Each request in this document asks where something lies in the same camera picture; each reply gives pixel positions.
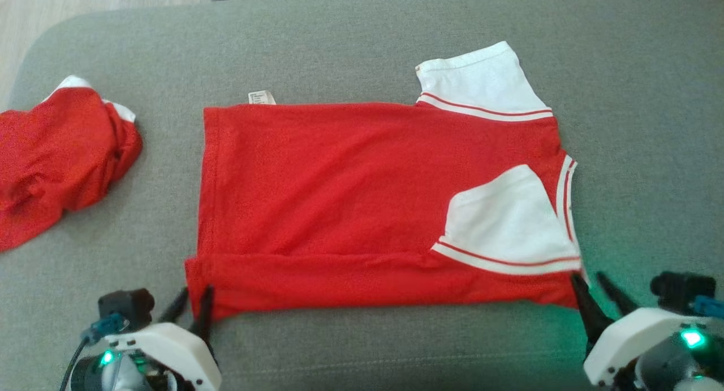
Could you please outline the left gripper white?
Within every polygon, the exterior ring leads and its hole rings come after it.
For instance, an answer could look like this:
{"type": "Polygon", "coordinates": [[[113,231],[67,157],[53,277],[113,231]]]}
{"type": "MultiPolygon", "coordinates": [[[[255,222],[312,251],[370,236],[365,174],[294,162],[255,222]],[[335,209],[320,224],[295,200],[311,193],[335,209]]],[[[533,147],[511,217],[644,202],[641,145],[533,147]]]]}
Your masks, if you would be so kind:
{"type": "Polygon", "coordinates": [[[221,372],[210,352],[214,288],[201,296],[192,333],[174,324],[188,303],[184,287],[160,322],[136,332],[101,330],[106,351],[75,361],[72,390],[220,390],[221,372]]]}

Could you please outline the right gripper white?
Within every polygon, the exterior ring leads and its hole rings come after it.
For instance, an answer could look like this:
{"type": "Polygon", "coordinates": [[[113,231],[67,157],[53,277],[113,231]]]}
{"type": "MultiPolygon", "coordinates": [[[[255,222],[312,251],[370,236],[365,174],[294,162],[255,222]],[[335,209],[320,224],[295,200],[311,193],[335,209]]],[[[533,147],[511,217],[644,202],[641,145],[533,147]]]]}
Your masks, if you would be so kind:
{"type": "Polygon", "coordinates": [[[624,317],[613,322],[581,273],[571,273],[588,343],[595,343],[583,363],[593,386],[604,390],[722,389],[722,337],[708,332],[709,318],[639,308],[606,273],[598,273],[597,282],[624,317]]]}

